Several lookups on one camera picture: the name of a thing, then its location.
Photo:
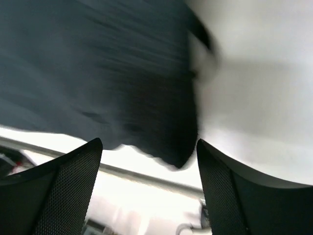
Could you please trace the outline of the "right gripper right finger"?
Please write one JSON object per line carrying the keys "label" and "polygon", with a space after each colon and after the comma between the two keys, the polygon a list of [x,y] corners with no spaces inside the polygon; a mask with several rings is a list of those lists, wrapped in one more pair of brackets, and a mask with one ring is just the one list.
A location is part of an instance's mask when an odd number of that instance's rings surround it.
{"label": "right gripper right finger", "polygon": [[214,235],[311,235],[313,187],[255,170],[204,140],[197,158]]}

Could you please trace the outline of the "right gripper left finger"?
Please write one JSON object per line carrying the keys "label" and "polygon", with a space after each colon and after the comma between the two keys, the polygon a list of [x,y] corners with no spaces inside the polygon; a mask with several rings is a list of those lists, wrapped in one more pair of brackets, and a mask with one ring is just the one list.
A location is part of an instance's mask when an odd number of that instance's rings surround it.
{"label": "right gripper left finger", "polygon": [[102,156],[95,138],[0,181],[2,235],[79,235]]}

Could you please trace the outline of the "dark navy shorts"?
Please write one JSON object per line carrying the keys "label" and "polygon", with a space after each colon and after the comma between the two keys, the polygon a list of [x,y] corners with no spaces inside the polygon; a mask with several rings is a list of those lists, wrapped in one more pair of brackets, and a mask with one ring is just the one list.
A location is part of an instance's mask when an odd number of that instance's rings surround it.
{"label": "dark navy shorts", "polygon": [[217,55],[183,0],[3,0],[0,124],[181,169],[198,139],[189,34]]}

